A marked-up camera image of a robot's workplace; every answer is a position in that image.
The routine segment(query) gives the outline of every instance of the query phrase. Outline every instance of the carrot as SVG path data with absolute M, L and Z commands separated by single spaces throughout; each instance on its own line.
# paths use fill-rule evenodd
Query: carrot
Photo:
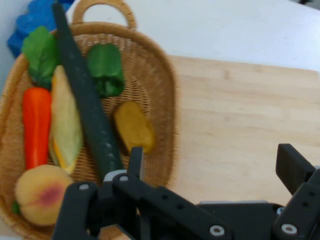
M 41 87 L 24 92 L 22 101 L 24 153 L 26 169 L 48 161 L 48 141 L 51 122 L 51 94 Z

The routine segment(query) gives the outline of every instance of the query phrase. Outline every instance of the plastic food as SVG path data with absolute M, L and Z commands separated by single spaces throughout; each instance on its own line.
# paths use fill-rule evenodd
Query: plastic food
M 39 26 L 24 39 L 22 52 L 28 59 L 33 83 L 50 90 L 52 75 L 59 64 L 55 37 L 44 26 Z
M 22 101 L 24 124 L 24 154 L 26 169 L 48 161 L 48 141 L 51 123 L 51 94 L 41 87 L 25 91 Z
M 58 166 L 42 165 L 25 171 L 14 191 L 21 214 L 35 225 L 55 224 L 71 183 L 69 175 Z
M 155 147 L 155 130 L 138 103 L 121 104 L 114 113 L 114 121 L 129 153 L 132 147 L 143 147 L 144 153 L 150 153 Z
M 50 156 L 57 166 L 71 174 L 84 139 L 76 101 L 61 65 L 56 67 L 52 78 L 51 114 Z
M 119 96 L 125 89 L 119 48 L 112 43 L 96 44 L 89 50 L 86 59 L 100 96 Z

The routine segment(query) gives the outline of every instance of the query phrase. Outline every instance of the lettuce leaf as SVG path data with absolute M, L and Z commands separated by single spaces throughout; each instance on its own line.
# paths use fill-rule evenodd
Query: lettuce leaf
M 24 39 L 22 52 L 28 59 L 33 83 L 50 90 L 51 78 L 60 62 L 56 38 L 44 26 L 39 26 Z

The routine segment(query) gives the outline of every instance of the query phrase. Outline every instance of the wooden board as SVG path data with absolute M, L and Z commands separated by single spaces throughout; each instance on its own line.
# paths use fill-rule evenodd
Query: wooden board
M 173 190 L 199 201 L 291 195 L 275 173 L 279 143 L 320 165 L 317 72 L 172 58 L 181 88 L 180 164 Z

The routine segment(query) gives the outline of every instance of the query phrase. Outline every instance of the green leaf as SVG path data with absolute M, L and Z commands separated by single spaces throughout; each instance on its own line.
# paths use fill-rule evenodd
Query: green leaf
M 52 75 L 59 64 L 55 37 L 44 26 L 39 26 L 24 39 L 22 52 L 28 59 L 33 83 L 50 89 Z
M 121 53 L 112 43 L 96 44 L 87 54 L 87 65 L 101 97 L 119 96 L 125 89 Z

